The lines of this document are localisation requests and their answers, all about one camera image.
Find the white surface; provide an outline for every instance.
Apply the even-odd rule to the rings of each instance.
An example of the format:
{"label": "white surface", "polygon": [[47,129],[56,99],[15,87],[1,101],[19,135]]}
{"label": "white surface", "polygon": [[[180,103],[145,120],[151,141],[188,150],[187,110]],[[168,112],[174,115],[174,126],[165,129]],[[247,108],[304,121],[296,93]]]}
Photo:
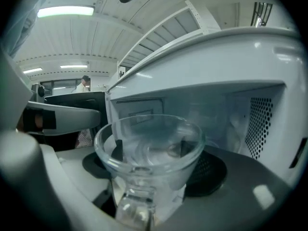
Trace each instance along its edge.
{"label": "white surface", "polygon": [[295,22],[292,20],[288,11],[279,5],[274,4],[266,27],[280,27],[296,30]]}
{"label": "white surface", "polygon": [[108,85],[110,77],[105,76],[91,76],[91,91],[96,91]]}
{"label": "white surface", "polygon": [[117,72],[114,73],[114,75],[111,76],[109,82],[108,82],[108,86],[113,86],[116,82],[117,82]]}
{"label": "white surface", "polygon": [[0,128],[16,129],[18,120],[32,97],[32,83],[17,64],[0,47],[0,74],[3,90],[0,95]]}
{"label": "white surface", "polygon": [[[222,33],[224,37],[208,35],[211,40],[172,53],[118,82],[106,98],[111,100],[107,102],[108,121],[123,118],[123,110],[128,114],[152,108],[154,114],[192,119],[220,148],[252,156],[244,141],[250,101],[271,99],[269,135],[257,160],[294,187],[303,164],[289,167],[308,134],[304,47],[290,32],[277,29],[249,28],[247,34],[228,37],[227,31],[217,34]],[[158,104],[149,107],[146,102],[157,97],[163,101],[161,113]],[[225,105],[216,102],[220,97],[227,98]],[[135,106],[117,103],[132,98],[143,102]]]}
{"label": "white surface", "polygon": [[174,18],[176,15],[183,13],[184,11],[188,10],[188,7],[184,7],[176,12],[174,12],[173,14],[171,14],[170,16],[168,16],[167,18],[165,18],[164,20],[162,20],[161,22],[159,22],[158,24],[156,24],[152,29],[150,29],[148,32],[146,32],[141,39],[139,39],[134,46],[126,53],[126,55],[123,57],[123,59],[121,61],[119,61],[118,63],[118,67],[121,65],[121,63],[123,62],[123,60],[129,55],[129,53],[131,51],[134,50],[134,48],[140,44],[140,42],[142,42],[149,34],[151,34],[153,31],[155,31],[159,26],[163,25],[165,22],[167,22],[168,20],[170,20],[171,18]]}
{"label": "white surface", "polygon": [[[86,61],[89,61],[88,75],[100,71],[102,76],[112,76],[116,67],[105,60],[121,61],[145,32],[184,8],[184,1],[132,0],[123,4],[118,0],[46,0],[44,8],[62,5],[94,6],[95,13],[93,16],[61,15],[38,19],[15,60],[21,64],[23,61],[35,60],[36,65],[43,68],[41,75],[31,75],[31,78],[38,82],[78,77],[75,72],[58,70],[57,66],[63,64],[60,60],[62,57],[67,59],[64,64],[86,64]],[[241,20],[236,17],[236,4],[255,1],[277,3],[276,0],[203,0],[222,29],[237,26],[236,21]],[[246,16],[252,16],[251,10],[245,13]],[[182,29],[176,25],[175,23],[171,28],[180,33]],[[49,57],[59,60],[54,60],[53,63],[44,61]],[[100,58],[102,61],[96,61],[94,58]]]}
{"label": "white surface", "polygon": [[43,129],[43,134],[47,136],[58,136],[94,128],[99,126],[101,120],[101,113],[97,110],[36,103],[31,101],[28,102],[27,107],[54,111],[56,129]]}
{"label": "white surface", "polygon": [[202,36],[195,40],[195,45],[193,40],[189,42],[192,46],[186,48],[185,43],[179,44],[181,50],[154,63],[147,64],[146,58],[139,62],[110,89],[111,100],[194,85],[243,83],[249,88],[249,84],[256,83],[290,83],[298,72],[288,64],[292,62],[301,68],[296,61],[304,54],[297,37],[287,30],[252,27]]}
{"label": "white surface", "polygon": [[255,1],[239,3],[239,26],[247,26],[251,24],[254,6]]}
{"label": "white surface", "polygon": [[82,160],[93,152],[95,152],[93,146],[56,152],[66,175],[91,202],[107,189],[109,183],[109,180],[95,178],[82,166]]}
{"label": "white surface", "polygon": [[[164,45],[163,47],[157,49],[156,51],[154,51],[153,53],[149,54],[148,56],[146,56],[145,58],[143,58],[140,62],[138,62],[136,65],[132,66],[132,68],[130,70],[127,71],[127,73],[133,73],[135,72],[137,69],[149,64],[151,61],[153,61],[156,57],[158,57],[161,54],[164,54],[165,50],[173,50],[173,48],[176,48],[178,45],[181,44],[185,44],[185,42],[192,40],[198,36],[200,36],[202,34],[202,30],[198,29],[195,30],[191,33],[185,34],[173,41],[171,41],[170,43]],[[126,78],[126,74],[123,75],[120,78],[120,81]]]}
{"label": "white surface", "polygon": [[102,227],[106,231],[132,230],[102,212],[76,188],[63,170],[52,147],[41,145],[41,148],[50,182],[70,219],[73,230],[96,231]]}

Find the wall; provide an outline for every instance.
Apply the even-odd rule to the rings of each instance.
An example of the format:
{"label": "wall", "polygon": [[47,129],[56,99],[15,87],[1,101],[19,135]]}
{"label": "wall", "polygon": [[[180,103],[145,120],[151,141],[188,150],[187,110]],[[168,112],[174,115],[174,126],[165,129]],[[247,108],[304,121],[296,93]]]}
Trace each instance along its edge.
{"label": "wall", "polygon": [[290,30],[296,30],[296,25],[288,11],[282,6],[276,4],[272,7],[266,27],[283,27]]}
{"label": "wall", "polygon": [[239,26],[250,26],[253,12],[254,2],[241,2],[239,14]]}
{"label": "wall", "polygon": [[104,91],[110,80],[110,77],[106,76],[90,76],[91,78],[91,91]]}
{"label": "wall", "polygon": [[108,82],[108,87],[111,87],[113,84],[115,84],[117,82],[118,78],[117,78],[117,72],[115,72],[114,75],[112,75],[112,77],[110,78],[109,82]]}

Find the ceiling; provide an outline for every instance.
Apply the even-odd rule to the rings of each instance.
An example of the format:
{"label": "ceiling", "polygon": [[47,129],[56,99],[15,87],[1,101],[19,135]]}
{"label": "ceiling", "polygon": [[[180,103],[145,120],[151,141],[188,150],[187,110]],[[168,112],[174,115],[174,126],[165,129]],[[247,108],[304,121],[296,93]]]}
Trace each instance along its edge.
{"label": "ceiling", "polygon": [[[254,0],[244,1],[252,7]],[[28,74],[31,80],[79,78],[89,75],[109,76],[116,71],[130,48],[160,21],[186,6],[185,0],[46,0],[42,8],[61,5],[94,6],[93,16],[60,15],[38,18],[14,60],[22,70],[41,67]],[[251,9],[241,9],[240,1],[215,0],[209,11],[226,29],[250,23]],[[240,23],[241,18],[247,22]],[[87,64],[85,70],[63,71],[60,65]]]}

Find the metal rack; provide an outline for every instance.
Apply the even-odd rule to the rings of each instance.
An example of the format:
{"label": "metal rack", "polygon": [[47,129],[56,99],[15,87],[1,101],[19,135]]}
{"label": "metal rack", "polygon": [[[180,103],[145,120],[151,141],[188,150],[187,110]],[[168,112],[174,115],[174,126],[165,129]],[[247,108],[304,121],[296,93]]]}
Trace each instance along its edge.
{"label": "metal rack", "polygon": [[220,31],[220,27],[202,0],[186,0],[184,8],[162,20],[143,35],[117,63],[119,68],[133,68],[153,58],[161,50],[197,35]]}
{"label": "metal rack", "polygon": [[266,26],[273,5],[264,2],[255,2],[251,26]]}

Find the window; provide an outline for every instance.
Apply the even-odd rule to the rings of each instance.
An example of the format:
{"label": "window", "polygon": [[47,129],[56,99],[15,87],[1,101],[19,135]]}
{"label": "window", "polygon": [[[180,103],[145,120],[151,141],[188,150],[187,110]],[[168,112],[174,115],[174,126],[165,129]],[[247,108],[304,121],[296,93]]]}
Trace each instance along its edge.
{"label": "window", "polygon": [[269,20],[273,5],[264,2],[255,2],[254,12],[251,20],[251,26],[266,26]]}
{"label": "window", "polygon": [[81,83],[81,79],[62,79],[41,82],[45,87],[45,97],[75,93],[76,87]]}

